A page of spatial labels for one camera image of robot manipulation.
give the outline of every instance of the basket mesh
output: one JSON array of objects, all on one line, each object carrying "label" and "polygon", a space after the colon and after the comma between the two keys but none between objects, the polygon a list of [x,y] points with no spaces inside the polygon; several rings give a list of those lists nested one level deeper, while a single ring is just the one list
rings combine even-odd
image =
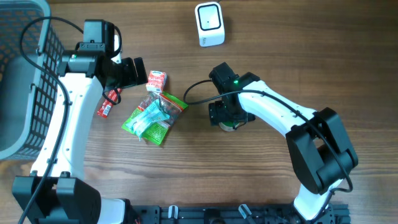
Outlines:
[{"label": "basket mesh", "polygon": [[[8,63],[13,58],[20,56],[19,36],[23,27],[40,16],[49,15],[43,15],[41,8],[35,7],[31,3],[21,7],[21,4],[10,2],[6,9],[0,9],[0,82]],[[42,24],[42,22],[34,24],[25,33],[22,46],[26,54],[36,54]],[[37,63],[55,74],[57,60],[64,48],[51,25],[48,27],[46,39],[44,53],[37,57]],[[44,144],[57,98],[57,84],[53,78],[41,73],[40,81],[33,83],[33,85],[36,86],[36,91],[31,108],[32,119],[30,126],[24,126],[24,129],[29,129],[29,133],[26,136],[25,143],[19,145],[19,150],[7,159],[35,159]]]}]

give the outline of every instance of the white device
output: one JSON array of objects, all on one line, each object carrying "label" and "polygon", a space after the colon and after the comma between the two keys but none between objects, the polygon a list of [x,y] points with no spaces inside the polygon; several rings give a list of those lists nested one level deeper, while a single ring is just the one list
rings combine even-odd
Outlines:
[{"label": "white device", "polygon": [[199,44],[209,47],[222,44],[225,40],[223,14],[217,2],[201,3],[195,8]]}]

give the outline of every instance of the wooden table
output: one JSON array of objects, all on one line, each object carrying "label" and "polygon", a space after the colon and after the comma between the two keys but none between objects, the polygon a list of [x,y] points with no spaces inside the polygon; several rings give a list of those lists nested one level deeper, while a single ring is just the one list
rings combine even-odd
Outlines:
[{"label": "wooden table", "polygon": [[[276,92],[342,117],[359,165],[348,203],[353,223],[398,223],[398,3],[391,1],[223,1],[226,40],[201,48],[194,8],[199,2],[53,4],[54,16],[83,27],[86,18],[115,23],[123,56],[142,57],[147,71],[169,74],[167,91],[179,98],[211,69],[227,62],[238,74],[260,76]],[[82,36],[54,22],[71,49]],[[211,83],[189,98],[216,95]],[[210,126],[208,105],[191,106],[162,146],[121,129],[146,95],[124,90],[108,119],[94,115],[85,157],[86,181],[102,196],[135,205],[289,203],[299,191],[285,139],[257,119],[226,133]],[[21,209],[11,195],[15,175],[31,161],[0,162],[0,222]]]}]

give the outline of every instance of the black cable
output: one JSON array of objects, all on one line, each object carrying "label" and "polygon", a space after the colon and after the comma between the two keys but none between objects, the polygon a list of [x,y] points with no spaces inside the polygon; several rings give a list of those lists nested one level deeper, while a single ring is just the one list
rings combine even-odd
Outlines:
[{"label": "black cable", "polygon": [[322,213],[323,213],[323,212],[325,211],[325,209],[326,209],[326,206],[329,204],[329,201],[330,201],[330,199],[331,199],[331,196],[334,195],[336,191],[341,191],[341,192],[346,192],[346,193],[349,193],[349,192],[352,192],[352,191],[353,191],[353,183],[352,183],[352,181],[351,181],[349,175],[347,174],[346,169],[344,168],[343,164],[341,163],[340,158],[337,156],[335,150],[333,149],[333,147],[332,147],[332,146],[330,145],[330,143],[326,140],[326,138],[324,137],[324,135],[318,130],[318,128],[316,128],[316,127],[310,122],[310,120],[308,120],[308,119],[307,119],[304,115],[302,115],[298,110],[292,108],[290,105],[288,105],[287,103],[285,103],[283,100],[279,99],[278,97],[273,96],[273,95],[271,95],[271,94],[269,94],[269,93],[266,93],[266,92],[264,92],[264,91],[258,91],[258,90],[239,90],[239,91],[232,91],[232,92],[229,92],[229,93],[220,94],[220,95],[218,95],[218,96],[213,96],[213,97],[207,98],[207,99],[205,99],[205,100],[200,100],[200,101],[196,101],[196,102],[187,102],[187,101],[185,100],[185,98],[186,98],[188,92],[189,92],[193,87],[195,87],[195,86],[197,86],[197,85],[199,85],[199,84],[201,84],[201,83],[205,83],[205,82],[211,82],[211,80],[203,80],[203,81],[197,82],[197,83],[193,84],[192,86],[190,86],[190,87],[185,91],[185,93],[184,93],[183,101],[184,101],[186,104],[188,104],[188,105],[197,105],[197,104],[200,104],[200,103],[206,103],[206,102],[209,102],[209,101],[211,101],[211,100],[215,100],[215,99],[221,98],[221,97],[223,97],[223,96],[231,95],[231,94],[238,94],[238,93],[258,93],[258,94],[260,94],[260,95],[262,95],[262,96],[267,96],[267,97],[269,97],[269,98],[275,100],[276,102],[278,102],[278,103],[282,104],[283,106],[285,106],[287,109],[291,110],[291,111],[292,111],[293,113],[295,113],[298,117],[300,117],[301,119],[303,119],[303,120],[306,122],[306,124],[316,133],[316,135],[318,136],[318,138],[320,138],[320,139],[325,143],[325,145],[326,145],[327,148],[329,149],[330,153],[332,154],[333,158],[334,158],[335,161],[337,162],[337,164],[338,164],[340,170],[342,171],[342,173],[343,173],[343,175],[344,175],[344,178],[347,180],[347,183],[348,183],[348,187],[349,187],[349,188],[348,188],[348,189],[343,189],[343,188],[335,187],[335,188],[331,189],[328,198],[325,200],[325,203],[324,203],[323,206],[322,206],[322,209],[319,211],[319,213],[316,215],[316,217],[315,217],[314,219],[310,220],[310,223],[313,223],[313,222],[317,221],[317,220],[320,218],[320,215],[322,215]]},{"label": "black cable", "polygon": [[236,130],[238,130],[238,128],[240,128],[241,126],[244,126],[245,124],[247,124],[247,123],[248,123],[248,117],[249,117],[249,113],[246,112],[246,120],[244,120],[244,123],[241,124],[241,125],[239,125],[239,126],[235,126],[235,125],[234,125],[234,126],[232,127],[232,129],[236,131]]},{"label": "black cable", "polygon": [[113,105],[118,105],[120,104],[120,102],[122,102],[122,98],[120,96],[120,93],[118,91],[117,88],[113,89],[113,91],[116,93],[116,96],[118,96],[118,102],[113,101],[111,98],[109,98],[105,92],[102,92],[102,96],[105,98],[105,100],[108,100],[110,103],[112,103]]},{"label": "black cable", "polygon": [[42,188],[43,185],[44,185],[44,181],[45,181],[46,178],[49,176],[49,173],[50,173],[50,171],[51,171],[52,166],[54,165],[54,162],[55,162],[55,159],[56,159],[56,156],[57,156],[58,148],[59,148],[59,146],[60,146],[63,133],[65,132],[65,127],[66,127],[67,118],[68,118],[68,114],[69,114],[69,106],[70,106],[70,103],[69,103],[69,94],[68,94],[68,91],[67,91],[65,85],[63,85],[63,83],[58,79],[57,76],[53,75],[53,74],[50,73],[49,71],[46,71],[46,69],[40,67],[40,66],[37,65],[34,61],[32,61],[32,60],[25,54],[25,52],[24,52],[24,50],[23,50],[23,48],[22,48],[22,43],[23,43],[23,40],[24,40],[24,34],[25,34],[26,31],[28,30],[28,28],[29,28],[31,25],[35,24],[36,22],[44,21],[44,20],[46,20],[46,19],[53,19],[53,20],[62,21],[62,22],[64,22],[64,23],[67,23],[67,24],[73,26],[73,27],[76,28],[78,31],[80,31],[81,33],[83,33],[83,30],[82,30],[80,27],[78,27],[77,25],[75,25],[74,23],[72,23],[72,22],[70,22],[70,21],[68,21],[68,20],[66,20],[66,19],[62,19],[62,18],[54,17],[54,16],[46,16],[46,17],[40,17],[40,18],[34,19],[33,21],[29,22],[29,23],[23,28],[23,30],[22,30],[22,32],[21,32],[21,36],[19,37],[19,48],[20,48],[20,53],[21,53],[21,55],[23,56],[23,58],[24,58],[26,61],[28,61],[31,65],[33,65],[33,67],[39,69],[41,72],[43,72],[43,73],[49,75],[50,77],[52,77],[52,78],[55,80],[55,82],[60,86],[60,88],[61,88],[61,90],[62,90],[62,93],[63,93],[63,95],[64,95],[64,97],[65,97],[65,101],[63,102],[65,109],[64,109],[64,111],[63,111],[61,127],[60,127],[60,130],[59,130],[58,136],[57,136],[57,140],[55,141],[54,148],[52,149],[52,152],[51,152],[51,157],[50,157],[50,160],[49,160],[49,164],[47,165],[47,168],[46,168],[45,171],[44,171],[44,174],[43,174],[43,176],[42,176],[42,179],[40,180],[39,184],[36,186],[36,189],[34,190],[34,193],[32,194],[31,198],[29,199],[28,204],[26,205],[26,208],[24,209],[24,212],[22,213],[22,215],[21,215],[21,217],[20,217],[20,219],[19,219],[19,221],[18,221],[18,224],[22,224],[22,223],[24,222],[24,220],[25,220],[25,218],[26,218],[26,216],[27,216],[27,214],[28,214],[28,212],[29,212],[29,210],[30,210],[32,204],[34,203],[34,201],[35,201],[37,195],[39,194],[41,188]]},{"label": "black cable", "polygon": [[76,46],[75,46],[75,50],[78,50],[80,47],[81,42],[77,42]]}]

